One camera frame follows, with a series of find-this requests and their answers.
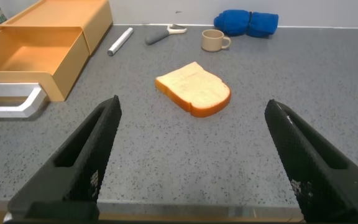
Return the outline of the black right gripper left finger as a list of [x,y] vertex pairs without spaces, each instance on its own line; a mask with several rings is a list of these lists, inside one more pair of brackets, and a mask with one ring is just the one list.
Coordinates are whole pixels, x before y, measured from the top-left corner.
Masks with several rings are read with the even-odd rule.
[[118,96],[100,103],[13,196],[14,218],[94,218],[122,111]]

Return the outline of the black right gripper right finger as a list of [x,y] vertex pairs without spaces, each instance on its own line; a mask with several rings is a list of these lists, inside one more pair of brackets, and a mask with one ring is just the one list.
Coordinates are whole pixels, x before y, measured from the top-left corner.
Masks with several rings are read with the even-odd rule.
[[358,166],[287,105],[264,115],[305,222],[358,223]]

